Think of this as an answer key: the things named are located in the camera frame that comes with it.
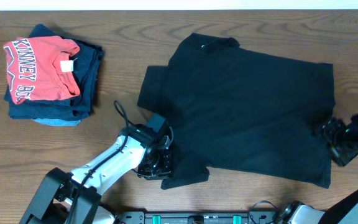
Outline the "black t-shirt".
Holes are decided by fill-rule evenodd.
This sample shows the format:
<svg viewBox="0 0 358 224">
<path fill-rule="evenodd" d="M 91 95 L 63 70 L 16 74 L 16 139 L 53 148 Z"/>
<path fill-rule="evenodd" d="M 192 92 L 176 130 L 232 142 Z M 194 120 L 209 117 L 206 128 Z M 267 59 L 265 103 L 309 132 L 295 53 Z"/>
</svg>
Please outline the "black t-shirt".
<svg viewBox="0 0 358 224">
<path fill-rule="evenodd" d="M 173 175 L 161 187 L 205 182 L 214 167 L 328 188 L 331 159 L 314 131 L 333 114 L 333 73 L 191 34 L 166 66 L 146 69 L 137 102 L 174 132 Z"/>
</svg>

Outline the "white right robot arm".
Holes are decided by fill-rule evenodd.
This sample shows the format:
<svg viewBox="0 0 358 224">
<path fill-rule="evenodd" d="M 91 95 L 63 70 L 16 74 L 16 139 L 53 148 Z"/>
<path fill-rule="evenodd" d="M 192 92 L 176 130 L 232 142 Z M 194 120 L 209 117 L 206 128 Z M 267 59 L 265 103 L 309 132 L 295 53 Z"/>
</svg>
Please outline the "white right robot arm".
<svg viewBox="0 0 358 224">
<path fill-rule="evenodd" d="M 331 159 L 344 167 L 358 156 L 358 114 L 345 124 L 331 118 L 317 129 L 316 134 L 325 140 Z M 274 223 L 358 223 L 358 190 L 326 211 L 317 210 L 301 202 L 293 202 L 276 214 Z"/>
</svg>

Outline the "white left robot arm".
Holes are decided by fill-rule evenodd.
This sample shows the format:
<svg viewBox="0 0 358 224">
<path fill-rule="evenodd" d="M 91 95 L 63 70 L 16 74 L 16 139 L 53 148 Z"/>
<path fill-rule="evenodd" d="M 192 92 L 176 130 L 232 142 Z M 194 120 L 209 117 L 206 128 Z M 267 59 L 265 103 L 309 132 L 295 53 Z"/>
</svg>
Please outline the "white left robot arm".
<svg viewBox="0 0 358 224">
<path fill-rule="evenodd" d="M 84 166 L 49 171 L 20 222 L 114 223 L 115 216 L 100 205 L 102 195 L 139 165 L 146 166 L 139 177 L 169 177 L 172 170 L 164 160 L 173 138 L 173 129 L 166 125 L 124 128 L 110 148 Z"/>
</svg>

